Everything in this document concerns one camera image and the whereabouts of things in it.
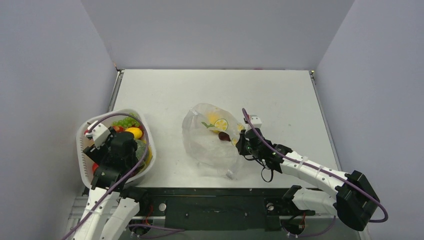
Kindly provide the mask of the clear printed plastic bag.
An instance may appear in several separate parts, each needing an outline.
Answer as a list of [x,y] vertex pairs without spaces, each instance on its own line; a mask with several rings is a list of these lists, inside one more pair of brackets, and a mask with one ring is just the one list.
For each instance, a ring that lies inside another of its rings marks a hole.
[[[207,114],[218,113],[226,124],[221,132],[227,133],[231,141],[222,141],[218,133],[212,132]],[[182,121],[182,140],[188,156],[205,169],[207,175],[235,179],[243,166],[236,143],[240,132],[246,127],[230,112],[209,103],[199,103],[190,108]]]

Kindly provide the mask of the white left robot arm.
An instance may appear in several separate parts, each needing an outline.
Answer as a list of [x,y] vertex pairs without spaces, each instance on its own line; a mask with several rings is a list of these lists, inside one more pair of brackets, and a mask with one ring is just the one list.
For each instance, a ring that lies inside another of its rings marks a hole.
[[149,201],[140,195],[133,197],[125,184],[148,155],[145,148],[138,158],[137,137],[130,131],[109,130],[101,145],[83,152],[98,165],[90,184],[82,217],[65,240],[117,240],[136,215],[149,209]]

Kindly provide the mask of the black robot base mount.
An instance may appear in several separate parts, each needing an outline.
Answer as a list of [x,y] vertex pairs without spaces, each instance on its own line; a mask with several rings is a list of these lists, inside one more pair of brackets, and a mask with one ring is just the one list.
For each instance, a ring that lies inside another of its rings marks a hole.
[[279,231],[288,219],[315,215],[284,196],[288,188],[150,187],[133,218],[163,220],[166,228],[187,231]]

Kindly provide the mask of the yellow fake lemon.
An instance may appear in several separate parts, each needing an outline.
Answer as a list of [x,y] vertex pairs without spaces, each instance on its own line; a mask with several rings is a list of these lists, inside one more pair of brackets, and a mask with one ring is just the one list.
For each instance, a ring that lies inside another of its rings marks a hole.
[[207,127],[212,128],[212,132],[218,134],[223,128],[226,129],[227,124],[223,121],[223,117],[220,114],[216,112],[208,113],[207,119],[209,122]]

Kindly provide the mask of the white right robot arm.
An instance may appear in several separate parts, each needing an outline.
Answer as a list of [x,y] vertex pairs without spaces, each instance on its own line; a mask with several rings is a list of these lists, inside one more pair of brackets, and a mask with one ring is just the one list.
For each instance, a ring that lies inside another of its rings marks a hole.
[[235,146],[241,156],[251,156],[264,169],[297,177],[316,188],[292,186],[282,199],[287,213],[326,213],[356,231],[363,231],[372,221],[380,199],[363,173],[333,170],[308,160],[287,146],[264,139],[259,128],[242,130],[239,136]]

